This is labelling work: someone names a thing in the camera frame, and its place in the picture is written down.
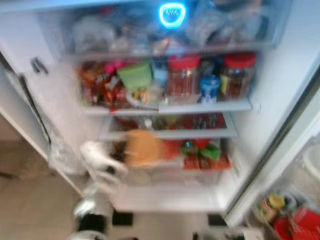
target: tiled floor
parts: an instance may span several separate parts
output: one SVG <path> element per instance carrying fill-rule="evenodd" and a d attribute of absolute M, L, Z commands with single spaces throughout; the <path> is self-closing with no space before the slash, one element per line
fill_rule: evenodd
<path fill-rule="evenodd" d="M 34 164 L 25 168 L 36 161 L 34 154 L 25 143 L 0 142 L 0 171 L 27 176 L 0 177 L 1 240 L 66 240 L 75 229 L 72 211 L 79 195 L 59 175 Z M 207 227 L 206 214 L 135 214 L 133 226 L 110 227 L 108 239 L 190 240 L 193 232 Z"/>
<path fill-rule="evenodd" d="M 1 146 L 0 171 L 25 171 L 18 169 L 25 165 L 18 158 L 33 150 Z M 73 231 L 72 210 L 79 195 L 59 175 L 42 173 L 25 180 L 0 177 L 0 239 L 65 240 Z"/>

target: open refrigerator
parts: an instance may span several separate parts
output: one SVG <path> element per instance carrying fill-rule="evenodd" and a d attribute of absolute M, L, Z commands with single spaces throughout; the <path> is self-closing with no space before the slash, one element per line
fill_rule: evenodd
<path fill-rule="evenodd" d="M 161 12 L 161 6 L 168 9 Z M 138 170 L 137 181 L 122 179 L 107 198 L 119 212 L 217 213 L 236 226 L 294 161 L 294 152 L 319 131 L 319 9 L 317 0 L 3 1 L 0 52 L 7 65 L 1 114 L 81 195 L 92 181 L 109 189 L 111 183 L 90 162 L 82 164 L 80 147 L 87 141 L 123 139 L 126 133 L 116 119 L 219 115 L 221 128 L 158 129 L 154 134 L 164 140 L 222 140 L 227 167 L 186 171 L 169 164 Z M 79 34 L 75 39 L 77 29 L 91 31 L 93 38 Z M 75 69 L 84 63 L 153 59 L 158 64 L 171 56 L 201 53 L 221 59 L 230 52 L 256 54 L 250 93 L 240 99 L 169 100 L 148 109 L 83 105 L 81 100 Z M 312 100 L 299 109 L 310 89 Z"/>

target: glass jar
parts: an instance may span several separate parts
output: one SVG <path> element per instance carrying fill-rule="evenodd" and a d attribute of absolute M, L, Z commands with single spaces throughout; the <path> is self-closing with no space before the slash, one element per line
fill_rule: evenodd
<path fill-rule="evenodd" d="M 286 205 L 282 196 L 277 193 L 271 193 L 267 198 L 263 199 L 256 205 L 259 220 L 271 223 L 278 215 L 279 211 Z"/>
<path fill-rule="evenodd" d="M 256 72 L 257 55 L 254 52 L 231 53 L 224 56 L 220 74 L 220 92 L 227 99 L 248 95 Z"/>
<path fill-rule="evenodd" d="M 188 54 L 168 58 L 166 94 L 172 97 L 187 97 L 196 94 L 200 55 Z"/>

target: plastic container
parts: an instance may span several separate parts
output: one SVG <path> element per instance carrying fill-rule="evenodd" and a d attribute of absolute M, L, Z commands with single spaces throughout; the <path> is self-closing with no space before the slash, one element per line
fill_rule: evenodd
<path fill-rule="evenodd" d="M 213 104 L 217 101 L 220 79 L 216 76 L 207 76 L 201 79 L 201 103 Z"/>
<path fill-rule="evenodd" d="M 240 99 L 248 95 L 256 72 L 257 55 L 254 52 L 231 53 L 224 56 L 220 74 L 220 92 L 227 99 Z"/>
<path fill-rule="evenodd" d="M 148 62 L 120 68 L 117 73 L 124 87 L 130 91 L 147 88 L 152 83 L 152 73 Z"/>
<path fill-rule="evenodd" d="M 168 58 L 166 94 L 171 97 L 188 97 L 196 94 L 199 54 L 186 54 Z"/>

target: food item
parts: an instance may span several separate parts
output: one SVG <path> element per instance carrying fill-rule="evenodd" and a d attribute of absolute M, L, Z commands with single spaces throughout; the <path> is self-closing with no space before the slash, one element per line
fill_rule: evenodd
<path fill-rule="evenodd" d="M 299 208 L 290 219 L 293 240 L 320 240 L 320 214 L 305 206 Z"/>
<path fill-rule="evenodd" d="M 191 20 L 186 27 L 185 34 L 198 46 L 204 47 L 216 32 L 224 25 L 227 16 L 214 8 L 198 10 L 198 15 Z"/>
<path fill-rule="evenodd" d="M 130 50 L 134 55 L 143 55 L 151 52 L 148 35 L 143 32 L 131 32 Z"/>
<path fill-rule="evenodd" d="M 220 79 L 216 76 L 204 77 L 201 79 L 201 103 L 213 104 L 217 101 L 220 86 Z"/>
<path fill-rule="evenodd" d="M 76 68 L 82 99 L 88 105 L 125 107 L 126 94 L 116 74 L 117 62 L 85 62 Z"/>
<path fill-rule="evenodd" d="M 133 64 L 117 70 L 124 87 L 134 91 L 139 88 L 147 88 L 152 83 L 152 73 L 148 62 Z"/>
<path fill-rule="evenodd" d="M 147 166 L 160 157 L 161 141 L 146 130 L 130 130 L 125 149 L 125 163 L 129 166 Z"/>
<path fill-rule="evenodd" d="M 225 119 L 222 113 L 188 114 L 176 124 L 177 129 L 224 129 Z"/>
<path fill-rule="evenodd" d="M 154 78 L 154 84 L 158 85 L 160 88 L 164 88 L 166 81 L 168 79 L 168 69 L 162 62 L 152 63 L 152 72 Z"/>
<path fill-rule="evenodd" d="M 261 220 L 271 223 L 285 205 L 286 203 L 282 196 L 277 193 L 271 193 L 267 198 L 257 204 L 256 209 L 258 210 Z"/>
<path fill-rule="evenodd" d="M 220 92 L 227 99 L 247 96 L 254 77 L 257 56 L 254 52 L 231 53 L 224 56 L 220 74 Z"/>
<path fill-rule="evenodd" d="M 76 53 L 107 50 L 116 38 L 115 29 L 94 15 L 77 21 L 72 28 L 72 34 Z"/>
<path fill-rule="evenodd" d="M 274 231 L 283 240 L 293 240 L 289 229 L 290 227 L 290 222 L 287 217 L 279 217 L 273 224 Z"/>
<path fill-rule="evenodd" d="M 166 94 L 174 97 L 186 97 L 196 94 L 197 67 L 200 55 L 187 54 L 182 57 L 170 56 L 168 58 L 168 81 Z"/>
<path fill-rule="evenodd" d="M 170 43 L 170 38 L 164 38 L 158 41 L 155 41 L 152 45 L 153 45 L 153 54 L 155 56 L 161 56 L 163 55 Z"/>
<path fill-rule="evenodd" d="M 182 146 L 181 146 L 181 152 L 184 154 L 195 154 L 198 155 L 199 149 L 194 144 L 192 140 L 187 140 Z"/>
<path fill-rule="evenodd" d="M 211 142 L 211 138 L 199 138 L 193 139 L 194 145 L 196 145 L 199 149 L 205 149 L 206 146 Z"/>
<path fill-rule="evenodd" d="M 162 140 L 160 159 L 171 160 L 180 154 L 180 140 Z"/>
<path fill-rule="evenodd" d="M 199 159 L 198 159 L 198 155 L 196 154 L 188 154 L 185 159 L 184 159 L 184 168 L 185 169 L 199 169 L 200 165 L 199 165 Z"/>
<path fill-rule="evenodd" d="M 151 86 L 149 88 L 138 88 L 132 92 L 132 97 L 138 100 L 142 104 L 147 104 L 155 101 L 159 101 L 163 93 L 163 90 L 157 86 Z"/>
<path fill-rule="evenodd" d="M 217 161 L 220 158 L 221 150 L 213 144 L 208 144 L 204 149 L 200 150 L 200 155 L 206 159 Z"/>
<path fill-rule="evenodd" d="M 210 169 L 210 159 L 205 158 L 205 157 L 199 157 L 199 168 L 200 169 Z"/>

